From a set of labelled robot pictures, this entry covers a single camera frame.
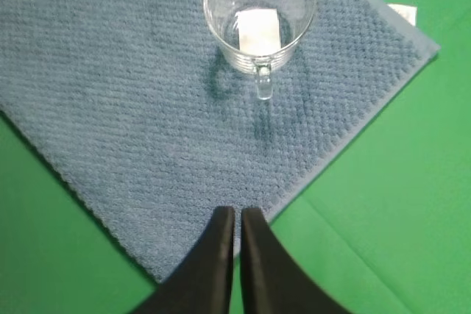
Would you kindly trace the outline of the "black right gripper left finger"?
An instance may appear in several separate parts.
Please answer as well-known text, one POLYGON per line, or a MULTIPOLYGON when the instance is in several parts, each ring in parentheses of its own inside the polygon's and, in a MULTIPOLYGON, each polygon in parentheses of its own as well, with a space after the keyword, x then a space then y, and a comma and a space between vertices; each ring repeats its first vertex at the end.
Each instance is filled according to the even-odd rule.
POLYGON ((235 210, 216 207, 183 261, 135 313, 228 313, 233 284, 235 210))

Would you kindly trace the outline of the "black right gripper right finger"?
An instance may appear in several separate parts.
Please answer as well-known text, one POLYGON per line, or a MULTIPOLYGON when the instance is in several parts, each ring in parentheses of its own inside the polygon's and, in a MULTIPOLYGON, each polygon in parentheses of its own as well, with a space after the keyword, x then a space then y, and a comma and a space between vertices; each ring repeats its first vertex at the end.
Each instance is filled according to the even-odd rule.
POLYGON ((261 209, 241 211, 241 293, 245 313, 347 313, 296 264, 261 209))

